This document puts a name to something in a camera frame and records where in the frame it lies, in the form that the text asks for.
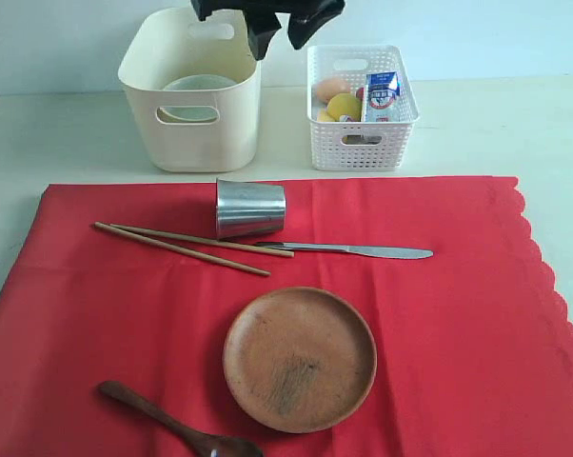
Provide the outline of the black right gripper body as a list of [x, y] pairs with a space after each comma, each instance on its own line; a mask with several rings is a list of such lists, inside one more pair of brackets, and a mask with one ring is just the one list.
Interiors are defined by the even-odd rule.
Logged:
[[346, 2], [339, 0], [191, 0], [200, 21], [217, 10], [241, 10], [254, 13], [287, 13], [307, 22], [327, 12], [340, 14]]

